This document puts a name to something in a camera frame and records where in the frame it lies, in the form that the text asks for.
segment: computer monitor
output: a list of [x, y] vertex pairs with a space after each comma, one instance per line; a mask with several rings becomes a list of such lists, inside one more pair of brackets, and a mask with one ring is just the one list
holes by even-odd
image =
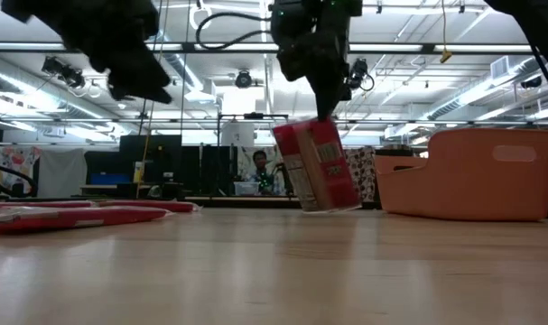
[[[144, 158], [146, 135], [124, 135], [119, 153], [124, 163]], [[145, 182], [177, 181], [180, 173], [181, 135], [150, 135], [145, 156]]]

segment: plastic storage bin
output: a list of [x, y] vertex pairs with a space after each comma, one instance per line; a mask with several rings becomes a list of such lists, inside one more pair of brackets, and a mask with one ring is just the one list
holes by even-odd
[[376, 157], [383, 210], [452, 220], [546, 218], [548, 131], [444, 131], [428, 151], [429, 159]]
[[257, 181], [234, 181], [234, 186], [236, 188], [236, 195], [259, 195], [259, 183]]

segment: table surface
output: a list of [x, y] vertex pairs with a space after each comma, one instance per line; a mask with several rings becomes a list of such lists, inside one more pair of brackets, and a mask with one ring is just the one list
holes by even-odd
[[548, 324], [548, 220], [203, 209], [0, 236], [0, 324]]

